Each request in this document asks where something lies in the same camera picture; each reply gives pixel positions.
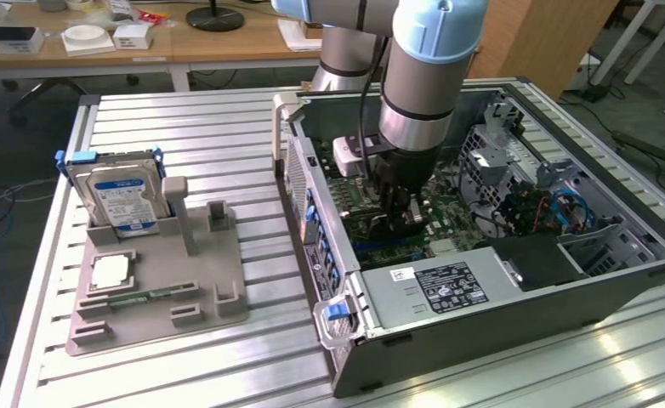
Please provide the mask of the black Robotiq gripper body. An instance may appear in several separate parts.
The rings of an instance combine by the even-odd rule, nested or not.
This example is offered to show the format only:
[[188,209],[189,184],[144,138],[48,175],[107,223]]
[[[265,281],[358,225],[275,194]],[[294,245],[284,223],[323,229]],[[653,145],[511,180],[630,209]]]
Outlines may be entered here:
[[410,206],[434,173],[440,149],[422,152],[394,149],[380,153],[380,207],[388,216]]

